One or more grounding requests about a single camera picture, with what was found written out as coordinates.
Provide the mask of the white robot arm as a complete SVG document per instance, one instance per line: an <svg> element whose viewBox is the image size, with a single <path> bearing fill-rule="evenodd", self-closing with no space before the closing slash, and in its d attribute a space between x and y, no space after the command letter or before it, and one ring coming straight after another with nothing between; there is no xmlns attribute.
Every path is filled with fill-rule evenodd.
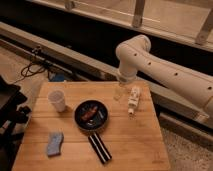
<svg viewBox="0 0 213 171"><path fill-rule="evenodd" d="M128 84L143 72L176 92L206 114L213 114L213 77L160 59L150 53L151 42L138 35L121 42L115 50L119 59L117 80Z"/></svg>

